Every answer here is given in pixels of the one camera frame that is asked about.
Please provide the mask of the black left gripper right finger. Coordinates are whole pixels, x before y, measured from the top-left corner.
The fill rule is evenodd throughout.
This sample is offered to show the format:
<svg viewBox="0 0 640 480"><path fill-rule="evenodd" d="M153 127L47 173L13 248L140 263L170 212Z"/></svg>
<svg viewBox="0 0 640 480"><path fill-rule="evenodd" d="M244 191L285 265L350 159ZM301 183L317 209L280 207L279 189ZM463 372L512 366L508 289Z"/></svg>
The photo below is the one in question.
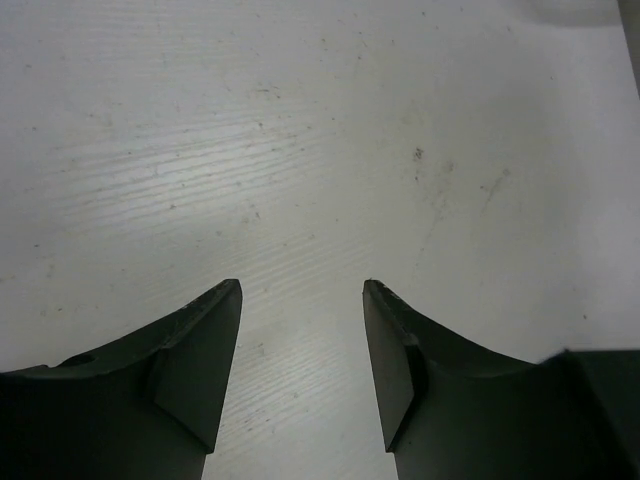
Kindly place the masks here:
<svg viewBox="0 0 640 480"><path fill-rule="evenodd" d="M402 479L635 479L639 354L528 363L474 343L367 280L379 418Z"/></svg>

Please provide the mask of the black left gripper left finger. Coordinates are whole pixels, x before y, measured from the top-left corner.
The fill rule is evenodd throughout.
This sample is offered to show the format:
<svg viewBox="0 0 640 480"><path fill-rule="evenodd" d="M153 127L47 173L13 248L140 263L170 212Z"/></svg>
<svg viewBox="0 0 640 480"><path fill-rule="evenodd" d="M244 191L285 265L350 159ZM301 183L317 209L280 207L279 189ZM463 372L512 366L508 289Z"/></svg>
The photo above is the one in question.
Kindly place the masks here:
<svg viewBox="0 0 640 480"><path fill-rule="evenodd" d="M242 309L225 280L50 367L1 376L5 479L199 479L216 445Z"/></svg>

